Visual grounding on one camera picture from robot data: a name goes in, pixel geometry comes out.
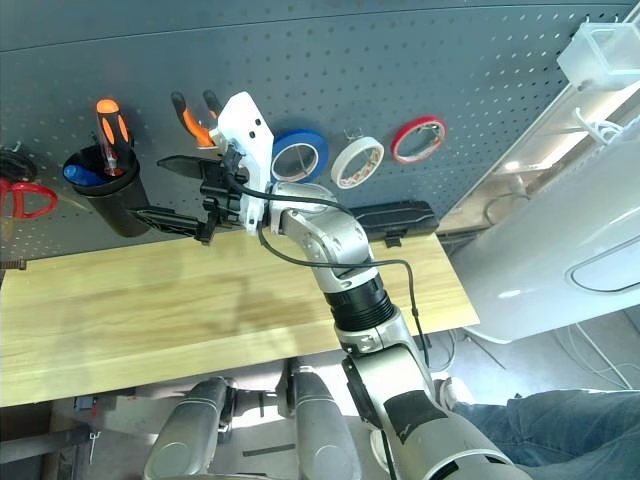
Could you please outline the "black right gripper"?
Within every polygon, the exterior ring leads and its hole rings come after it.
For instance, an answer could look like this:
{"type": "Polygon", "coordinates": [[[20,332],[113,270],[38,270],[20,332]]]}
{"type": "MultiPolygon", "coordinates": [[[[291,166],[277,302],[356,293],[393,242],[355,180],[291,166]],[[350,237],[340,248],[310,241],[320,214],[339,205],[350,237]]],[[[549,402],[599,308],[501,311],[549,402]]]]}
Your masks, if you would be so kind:
{"type": "Polygon", "coordinates": [[[243,185],[248,175],[239,173],[241,154],[229,147],[221,159],[202,159],[195,156],[172,155],[157,161],[157,165],[178,175],[201,175],[200,193],[207,215],[205,223],[196,217],[176,213],[165,208],[138,208],[130,213],[149,227],[163,233],[198,235],[202,244],[210,244],[219,229],[230,230],[242,226],[240,200],[242,192],[235,185],[243,185]]]}

